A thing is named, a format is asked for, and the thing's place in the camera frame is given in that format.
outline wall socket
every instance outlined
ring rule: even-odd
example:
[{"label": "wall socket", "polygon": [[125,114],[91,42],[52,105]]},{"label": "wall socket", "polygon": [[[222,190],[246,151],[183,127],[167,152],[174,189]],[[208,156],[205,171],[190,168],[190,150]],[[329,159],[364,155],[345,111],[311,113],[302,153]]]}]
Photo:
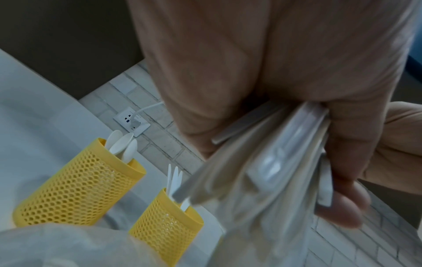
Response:
[{"label": "wall socket", "polygon": [[127,107],[125,110],[113,117],[118,124],[128,132],[132,132],[134,137],[138,137],[146,129],[148,129],[151,124],[147,122],[141,115],[137,114],[133,116],[135,111],[131,107]]}]

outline human hand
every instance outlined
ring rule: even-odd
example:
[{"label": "human hand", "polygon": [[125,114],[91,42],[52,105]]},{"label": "human hand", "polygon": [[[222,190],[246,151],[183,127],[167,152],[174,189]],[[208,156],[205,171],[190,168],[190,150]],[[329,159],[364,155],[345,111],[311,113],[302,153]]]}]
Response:
[{"label": "human hand", "polygon": [[362,179],[422,195],[422,105],[393,102]]},{"label": "human hand", "polygon": [[355,182],[382,131],[418,1],[128,0],[157,88],[204,155],[211,138],[268,98],[323,102],[335,194],[321,217],[358,227],[370,202]]}]

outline table surface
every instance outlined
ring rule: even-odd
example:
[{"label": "table surface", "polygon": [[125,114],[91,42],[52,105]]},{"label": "table surface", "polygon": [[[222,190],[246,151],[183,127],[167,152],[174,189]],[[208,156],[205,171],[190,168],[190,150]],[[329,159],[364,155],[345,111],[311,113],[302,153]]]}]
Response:
[{"label": "table surface", "polygon": [[[97,137],[111,130],[74,98],[0,50],[0,231],[14,227],[16,205]],[[98,226],[129,230],[167,177],[142,155],[147,174]],[[178,266],[205,266],[222,234],[215,217],[195,208],[205,225]]]}]

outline yellow plastic container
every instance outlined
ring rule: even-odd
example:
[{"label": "yellow plastic container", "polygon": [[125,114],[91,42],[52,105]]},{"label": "yellow plastic container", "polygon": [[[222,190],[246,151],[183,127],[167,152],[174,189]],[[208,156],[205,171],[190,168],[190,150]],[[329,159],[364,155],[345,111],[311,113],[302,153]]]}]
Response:
[{"label": "yellow plastic container", "polygon": [[183,212],[163,189],[129,234],[146,242],[169,266],[174,266],[202,226],[204,221],[196,210],[189,207]]},{"label": "yellow plastic container", "polygon": [[146,171],[124,164],[98,138],[46,181],[13,212],[18,227],[39,223],[95,224]]}]

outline brick wall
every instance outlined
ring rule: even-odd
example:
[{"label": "brick wall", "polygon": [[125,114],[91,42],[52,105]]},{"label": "brick wall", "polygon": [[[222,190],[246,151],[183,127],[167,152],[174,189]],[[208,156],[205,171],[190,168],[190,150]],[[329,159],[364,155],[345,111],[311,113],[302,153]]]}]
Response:
[{"label": "brick wall", "polygon": [[[125,130],[113,116],[160,101],[144,62],[85,96],[80,103],[112,130]],[[151,127],[137,137],[138,151],[163,173],[169,163],[184,171],[184,180],[202,164],[198,152],[179,134],[164,106],[141,114]],[[371,194],[372,206],[361,229],[347,230],[314,217],[305,267],[422,267],[422,242],[416,229]]]}]

